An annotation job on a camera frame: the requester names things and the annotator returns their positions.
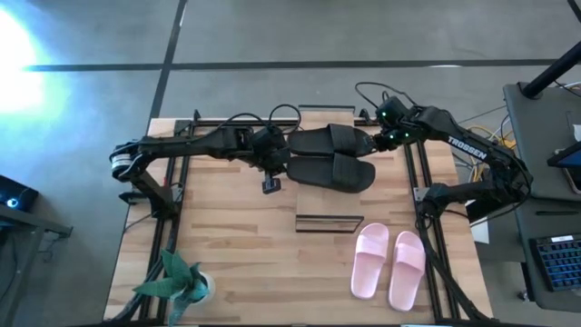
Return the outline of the white box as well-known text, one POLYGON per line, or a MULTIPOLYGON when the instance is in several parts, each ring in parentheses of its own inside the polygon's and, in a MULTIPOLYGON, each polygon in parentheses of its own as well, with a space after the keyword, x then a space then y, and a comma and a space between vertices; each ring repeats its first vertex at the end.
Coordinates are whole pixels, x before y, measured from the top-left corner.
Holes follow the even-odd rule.
POLYGON ((471 208, 473 202, 474 200, 469 200, 465 207, 474 241, 476 243, 490 244, 487 216, 480 217, 477 208, 471 208))

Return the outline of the black pole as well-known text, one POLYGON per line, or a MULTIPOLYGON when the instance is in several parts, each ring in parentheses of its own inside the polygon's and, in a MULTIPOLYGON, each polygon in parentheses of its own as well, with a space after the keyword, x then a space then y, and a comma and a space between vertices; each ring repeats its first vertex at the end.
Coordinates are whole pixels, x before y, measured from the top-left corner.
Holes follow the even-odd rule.
POLYGON ((536 99, 556 79, 568 72, 581 61, 581 41, 574 45, 565 54, 555 60, 544 72, 528 84, 520 84, 522 95, 528 99, 536 99))

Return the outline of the pink foam slide sandal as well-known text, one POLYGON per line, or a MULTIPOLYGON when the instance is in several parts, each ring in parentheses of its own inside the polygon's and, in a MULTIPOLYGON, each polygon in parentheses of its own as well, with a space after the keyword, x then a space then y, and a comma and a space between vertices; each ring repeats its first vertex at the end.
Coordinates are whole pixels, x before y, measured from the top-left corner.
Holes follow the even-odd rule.
POLYGON ((388 246, 389 229, 385 224, 371 223, 359 232, 350 278, 350 291, 356 298, 369 300, 374 296, 388 246))
POLYGON ((401 232, 393 254, 388 301, 396 311, 408 312, 414 305, 420 281, 426 269, 426 254, 420 238, 401 232))

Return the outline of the black device blue light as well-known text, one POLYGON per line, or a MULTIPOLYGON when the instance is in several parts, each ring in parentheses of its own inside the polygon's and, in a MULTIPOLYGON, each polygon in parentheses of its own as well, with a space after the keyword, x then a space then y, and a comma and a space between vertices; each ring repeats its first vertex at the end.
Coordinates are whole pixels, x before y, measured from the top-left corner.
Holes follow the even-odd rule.
POLYGON ((34 188, 0 174, 0 204, 9 209, 30 213, 38 195, 34 188))

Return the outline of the black metal wooden shelf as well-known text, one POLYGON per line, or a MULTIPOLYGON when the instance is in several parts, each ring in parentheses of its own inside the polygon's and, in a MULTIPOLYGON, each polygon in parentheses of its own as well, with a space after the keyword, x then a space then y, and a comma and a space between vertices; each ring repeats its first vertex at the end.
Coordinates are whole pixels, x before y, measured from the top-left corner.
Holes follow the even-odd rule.
MULTIPOLYGON (((354 125, 352 109, 346 107, 301 106, 300 127, 304 130, 327 124, 354 125)), ((296 231, 299 233, 354 233, 364 215, 358 193, 340 193, 300 184, 296 206, 296 231)))

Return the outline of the grey side desk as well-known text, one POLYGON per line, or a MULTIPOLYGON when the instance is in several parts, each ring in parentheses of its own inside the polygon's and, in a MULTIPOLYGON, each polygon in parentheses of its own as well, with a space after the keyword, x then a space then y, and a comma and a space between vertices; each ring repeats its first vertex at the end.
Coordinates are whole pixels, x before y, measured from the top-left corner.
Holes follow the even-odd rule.
POLYGON ((576 143, 574 126, 581 125, 581 97, 549 87, 537 99, 522 95, 517 84, 503 87, 519 157, 533 176, 532 196, 537 199, 581 202, 562 169, 547 160, 556 150, 576 143))
POLYGON ((581 289, 547 289, 528 241, 533 238, 581 233, 581 203, 528 200, 516 210, 518 233, 525 254, 528 298, 540 308, 581 313, 581 289))

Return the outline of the grey metal table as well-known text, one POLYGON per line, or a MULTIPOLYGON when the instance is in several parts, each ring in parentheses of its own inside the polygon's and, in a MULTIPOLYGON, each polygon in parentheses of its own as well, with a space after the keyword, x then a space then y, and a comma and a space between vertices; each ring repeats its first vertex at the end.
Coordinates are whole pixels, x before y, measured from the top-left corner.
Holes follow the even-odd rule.
POLYGON ((0 204, 0 220, 17 227, 15 233, 28 237, 22 250, 16 251, 15 277, 0 296, 0 327, 11 327, 19 302, 24 295, 34 259, 46 232, 56 233, 60 238, 68 238, 72 226, 55 223, 32 213, 21 212, 0 204))

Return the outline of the black aluminium frame rail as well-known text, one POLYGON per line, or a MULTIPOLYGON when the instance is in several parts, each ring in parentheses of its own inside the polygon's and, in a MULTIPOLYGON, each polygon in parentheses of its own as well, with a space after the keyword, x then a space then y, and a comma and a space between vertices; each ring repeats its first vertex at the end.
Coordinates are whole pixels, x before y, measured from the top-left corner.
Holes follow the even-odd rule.
MULTIPOLYGON (((184 132, 186 132, 186 134, 188 133, 188 127, 190 125, 188 120, 181 120, 181 119, 177 119, 177 120, 160 120, 160 122, 164 123, 163 126, 168 127, 170 126, 168 123, 172 123, 172 132, 169 133, 167 131, 165 131, 164 133, 162 133, 162 136, 176 136, 176 135, 180 135, 184 132)), ((157 223, 155 225, 155 230, 154 230, 154 234, 153 234, 153 244, 152 244, 152 249, 151 249, 151 256, 150 256, 150 261, 148 264, 148 274, 146 276, 146 282, 151 282, 156 280, 159 275, 163 275, 163 265, 162 265, 162 257, 161 257, 161 249, 162 249, 162 241, 163 241, 163 237, 164 237, 164 227, 167 224, 166 221, 169 219, 169 221, 171 222, 173 220, 173 218, 177 217, 178 212, 179 212, 179 204, 181 203, 181 195, 180 192, 182 191, 182 186, 181 182, 174 182, 173 181, 173 177, 174 177, 174 170, 175 170, 175 164, 176 164, 176 158, 175 157, 170 157, 169 159, 166 160, 167 165, 166 165, 166 172, 165 172, 165 176, 163 178, 162 181, 162 187, 165 187, 166 189, 169 190, 170 192, 170 196, 171 196, 171 205, 169 207, 170 211, 169 213, 164 213, 165 215, 162 215, 160 217, 162 218, 156 218, 157 219, 157 223)), ((140 304, 139 307, 139 314, 137 316, 137 318, 139 319, 145 319, 148 320, 150 318, 152 318, 152 316, 150 316, 150 310, 152 307, 152 296, 148 296, 148 295, 144 295, 142 298, 142 302, 140 304)))
MULTIPOLYGON (((432 185, 432 177, 431 177, 431 172, 429 169, 428 155, 426 152, 426 148, 422 142, 418 142, 417 147, 418 147, 418 152, 419 152, 419 160, 420 160, 420 165, 421 165, 421 169, 422 169, 424 184, 426 187, 430 187, 432 185)), ((440 260, 445 268, 445 272, 448 274, 449 277, 451 277, 451 270, 450 270, 450 264, 449 264, 449 260, 448 260, 447 246, 446 246, 446 242, 445 242, 445 238, 444 238, 444 232, 443 232, 443 228, 441 225, 441 221, 439 220, 439 218, 433 219, 432 224, 434 226, 434 235, 435 235, 436 244, 438 247, 439 258, 440 258, 440 260)), ((458 301, 455 298, 454 293, 449 286, 449 283, 445 282, 445 284, 446 284, 446 292, 447 292, 447 297, 448 297, 448 305, 449 305, 449 309, 450 309, 450 315, 453 319, 460 319, 461 315, 460 315, 460 309, 458 307, 458 301)))
MULTIPOLYGON (((174 131, 177 135, 188 135, 193 136, 195 130, 196 122, 194 120, 178 120, 175 123, 174 131)), ((185 187, 188 177, 190 156, 183 156, 180 161, 181 170, 178 180, 178 186, 180 191, 176 197, 177 215, 172 220, 171 230, 169 232, 168 243, 166 250, 170 253, 174 253, 177 248, 178 234, 180 231, 181 219, 182 219, 182 208, 185 195, 185 187)), ((168 315, 168 300, 161 299, 158 305, 158 312, 156 317, 159 319, 159 323, 164 326, 166 323, 166 318, 168 315)))
MULTIPOLYGON (((416 214, 415 228, 419 232, 419 238, 422 241, 422 244, 424 245, 424 249, 427 250, 428 245, 429 245, 428 230, 426 229, 424 219, 421 218, 419 215, 419 202, 416 200, 415 193, 414 193, 414 188, 417 187, 419 184, 418 184, 418 179, 417 179, 417 174, 416 174, 416 169, 415 169, 415 164, 414 164, 414 160, 413 160, 411 147, 407 144, 404 146, 404 154, 405 154, 406 165, 407 165, 408 175, 409 175, 411 197, 412 197, 414 210, 415 210, 415 214, 416 214)), ((440 320, 443 317, 443 311, 442 311, 440 297, 439 297, 437 279, 436 279, 436 276, 434 273, 433 266, 431 265, 431 262, 429 261, 428 255, 426 255, 425 267, 426 267, 426 278, 427 278, 427 284, 428 284, 428 294, 429 294, 431 309, 432 309, 434 320, 435 320, 435 322, 437 322, 438 320, 440 320)))
MULTIPOLYGON (((353 123, 355 126, 379 126, 377 121, 374 120, 365 120, 363 117, 354 117, 353 123)), ((187 129, 189 126, 195 127, 218 127, 221 124, 225 124, 226 126, 262 126, 262 123, 256 119, 252 119, 251 117, 242 117, 242 118, 235 118, 231 121, 228 119, 222 118, 200 118, 194 122, 193 119, 176 119, 174 123, 171 123, 170 126, 173 126, 173 130, 175 133, 179 133, 187 129)), ((272 120, 271 124, 276 124, 282 128, 288 128, 296 126, 298 123, 298 118, 276 118, 272 120)))

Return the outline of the black foam slide sandal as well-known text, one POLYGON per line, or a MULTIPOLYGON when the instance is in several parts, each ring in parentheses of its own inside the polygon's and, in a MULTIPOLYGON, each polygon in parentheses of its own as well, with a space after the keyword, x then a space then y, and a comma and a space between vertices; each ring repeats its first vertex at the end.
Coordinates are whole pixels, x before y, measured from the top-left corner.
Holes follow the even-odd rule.
POLYGON ((345 124, 293 132, 288 135, 287 142, 292 153, 304 156, 345 154, 361 157, 374 151, 366 132, 345 124))
POLYGON ((371 163, 344 154, 293 156, 287 164, 287 176, 301 184, 342 193, 360 193, 373 184, 376 169, 371 163))

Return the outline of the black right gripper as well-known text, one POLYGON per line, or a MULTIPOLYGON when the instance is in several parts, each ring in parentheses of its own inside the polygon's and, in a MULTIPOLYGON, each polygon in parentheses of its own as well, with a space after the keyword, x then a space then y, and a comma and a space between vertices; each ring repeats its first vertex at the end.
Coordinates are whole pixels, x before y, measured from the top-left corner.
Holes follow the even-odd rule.
POLYGON ((393 151, 403 144, 408 144, 410 142, 410 134, 402 129, 393 129, 385 133, 384 139, 382 134, 372 136, 373 148, 376 152, 385 152, 386 149, 393 151))

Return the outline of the black tablet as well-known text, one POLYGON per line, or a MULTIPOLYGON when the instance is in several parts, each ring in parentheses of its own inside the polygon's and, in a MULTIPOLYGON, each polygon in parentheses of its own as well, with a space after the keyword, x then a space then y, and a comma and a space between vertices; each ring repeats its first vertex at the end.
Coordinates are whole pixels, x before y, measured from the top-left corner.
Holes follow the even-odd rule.
POLYGON ((555 150, 547 159, 547 165, 557 168, 581 168, 581 142, 555 150))

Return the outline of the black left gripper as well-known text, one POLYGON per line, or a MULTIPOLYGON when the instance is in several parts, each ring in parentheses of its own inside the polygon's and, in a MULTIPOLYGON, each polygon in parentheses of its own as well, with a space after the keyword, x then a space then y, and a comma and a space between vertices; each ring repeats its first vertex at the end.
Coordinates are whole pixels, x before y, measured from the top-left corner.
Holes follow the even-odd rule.
POLYGON ((274 124, 267 124, 251 137, 252 151, 259 157, 271 157, 271 175, 286 173, 291 158, 283 131, 274 124))

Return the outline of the potted green plant white pot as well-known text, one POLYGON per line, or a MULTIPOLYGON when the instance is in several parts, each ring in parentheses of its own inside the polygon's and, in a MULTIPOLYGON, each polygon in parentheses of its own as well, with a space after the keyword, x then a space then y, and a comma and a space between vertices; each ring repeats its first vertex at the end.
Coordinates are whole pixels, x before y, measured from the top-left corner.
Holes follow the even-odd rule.
POLYGON ((170 253, 162 250, 161 258, 167 276, 161 280, 144 282, 133 291, 171 302, 168 326, 174 327, 189 306, 204 304, 213 298, 215 282, 210 275, 200 271, 200 263, 189 266, 178 251, 170 253))

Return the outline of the black keyboard blue keys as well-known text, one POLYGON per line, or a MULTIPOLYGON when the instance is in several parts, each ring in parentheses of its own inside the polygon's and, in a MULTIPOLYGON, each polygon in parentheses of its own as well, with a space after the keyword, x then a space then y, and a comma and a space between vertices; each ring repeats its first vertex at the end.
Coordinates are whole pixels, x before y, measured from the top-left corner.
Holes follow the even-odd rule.
POLYGON ((528 241, 547 289, 581 289, 581 233, 533 238, 528 241))

